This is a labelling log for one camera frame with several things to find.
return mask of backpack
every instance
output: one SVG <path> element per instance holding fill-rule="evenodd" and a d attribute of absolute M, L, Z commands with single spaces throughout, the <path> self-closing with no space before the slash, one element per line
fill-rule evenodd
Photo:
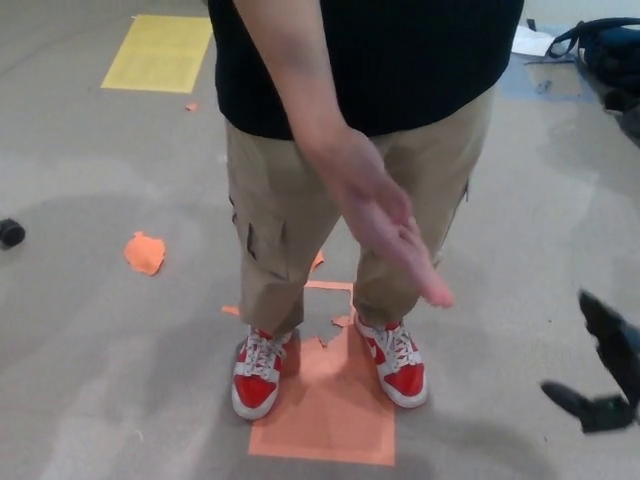
<path fill-rule="evenodd" d="M 602 18 L 580 22 L 553 40 L 547 56 L 557 59 L 578 46 L 579 58 L 602 82 L 604 108 L 618 117 L 624 132 L 640 141 L 640 18 Z M 563 51 L 557 45 L 569 41 Z"/>

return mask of hand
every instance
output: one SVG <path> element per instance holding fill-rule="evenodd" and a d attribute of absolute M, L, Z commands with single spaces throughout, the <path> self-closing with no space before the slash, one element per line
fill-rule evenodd
<path fill-rule="evenodd" d="M 360 132 L 349 130 L 312 163 L 351 233 L 361 245 L 403 271 L 428 303 L 451 307 L 453 295 L 433 266 L 408 196 L 387 174 L 375 145 Z"/>
<path fill-rule="evenodd" d="M 309 159 L 334 198 L 349 192 L 374 202 L 394 223 L 408 224 L 413 216 L 411 201 L 387 174 L 380 152 L 365 135 L 345 126 L 316 152 Z"/>

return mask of yellow paper square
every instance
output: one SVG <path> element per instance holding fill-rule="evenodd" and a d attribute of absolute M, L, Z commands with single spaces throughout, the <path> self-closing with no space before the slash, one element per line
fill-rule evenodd
<path fill-rule="evenodd" d="M 102 88 L 191 93 L 212 33 L 208 18 L 138 15 Z"/>

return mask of red sneaker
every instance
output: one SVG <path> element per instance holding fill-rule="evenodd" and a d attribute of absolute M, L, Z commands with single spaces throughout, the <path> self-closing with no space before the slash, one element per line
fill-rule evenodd
<path fill-rule="evenodd" d="M 365 338 L 376 364 L 378 380 L 391 401 L 403 408 L 427 400 L 427 376 L 422 357 L 402 322 L 376 328 L 356 316 L 356 328 Z"/>
<path fill-rule="evenodd" d="M 231 400 L 245 420 L 264 417 L 278 397 L 285 346 L 291 333 L 278 339 L 250 329 L 233 372 Z"/>

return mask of white paper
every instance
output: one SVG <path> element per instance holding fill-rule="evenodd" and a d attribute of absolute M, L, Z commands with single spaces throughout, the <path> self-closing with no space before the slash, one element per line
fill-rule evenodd
<path fill-rule="evenodd" d="M 548 33 L 534 32 L 527 27 L 518 25 L 511 51 L 521 55 L 544 57 L 547 55 L 547 51 L 553 43 L 554 38 L 555 37 Z"/>

